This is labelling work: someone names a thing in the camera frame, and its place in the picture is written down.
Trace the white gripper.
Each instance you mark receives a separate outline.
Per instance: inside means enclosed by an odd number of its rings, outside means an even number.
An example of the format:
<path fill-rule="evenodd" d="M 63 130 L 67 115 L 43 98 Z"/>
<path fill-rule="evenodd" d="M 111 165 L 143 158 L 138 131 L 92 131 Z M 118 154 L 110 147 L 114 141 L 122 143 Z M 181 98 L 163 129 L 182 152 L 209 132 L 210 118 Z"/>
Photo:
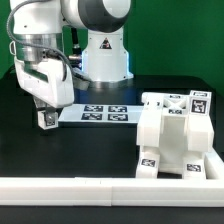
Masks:
<path fill-rule="evenodd" d="M 73 82 L 70 70 L 63 80 L 63 64 L 59 60 L 48 59 L 35 65 L 34 70 L 25 69 L 23 61 L 14 58 L 18 83 L 22 89 L 33 96 L 38 113 L 43 113 L 45 124 L 56 123 L 56 110 L 69 106 L 74 101 Z"/>

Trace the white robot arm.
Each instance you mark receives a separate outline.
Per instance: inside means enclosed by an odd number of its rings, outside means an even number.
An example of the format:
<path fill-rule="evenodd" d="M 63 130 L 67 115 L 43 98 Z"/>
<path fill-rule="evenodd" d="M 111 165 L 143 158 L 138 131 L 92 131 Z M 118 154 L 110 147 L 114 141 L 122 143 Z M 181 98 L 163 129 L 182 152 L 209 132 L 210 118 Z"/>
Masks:
<path fill-rule="evenodd" d="M 73 104 L 75 89 L 117 87 L 133 78 L 123 46 L 131 0 L 10 0 L 10 7 L 17 79 L 34 97 L 41 128 L 58 126 L 56 110 Z M 88 31 L 80 68 L 64 53 L 65 26 Z"/>

